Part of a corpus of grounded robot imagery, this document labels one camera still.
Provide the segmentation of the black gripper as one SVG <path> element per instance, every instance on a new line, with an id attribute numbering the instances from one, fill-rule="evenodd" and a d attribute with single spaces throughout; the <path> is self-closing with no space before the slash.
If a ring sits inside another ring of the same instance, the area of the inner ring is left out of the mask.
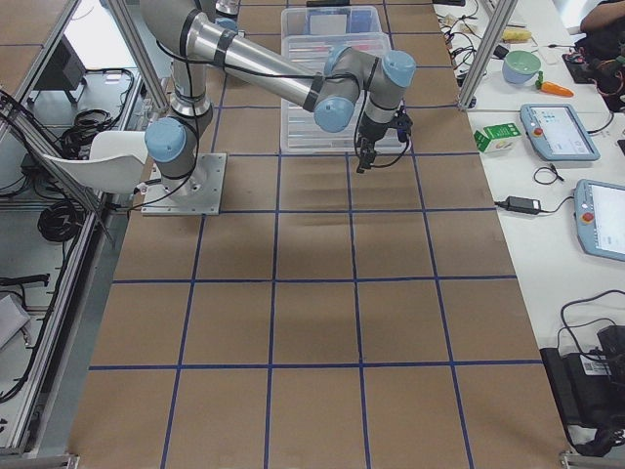
<path id="1" fill-rule="evenodd" d="M 358 118 L 354 137 L 354 148 L 360 150 L 357 173 L 364 173 L 372 168 L 376 143 L 385 137 L 388 129 L 387 123 L 374 121 L 366 112 Z"/>

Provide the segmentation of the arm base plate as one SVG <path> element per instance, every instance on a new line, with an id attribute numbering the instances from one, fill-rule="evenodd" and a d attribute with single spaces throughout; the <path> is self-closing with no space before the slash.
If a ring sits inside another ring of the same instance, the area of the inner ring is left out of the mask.
<path id="1" fill-rule="evenodd" d="M 141 206 L 147 216 L 219 215 L 228 155 L 201 153 L 196 169 L 173 195 L 161 183 L 150 185 Z"/>

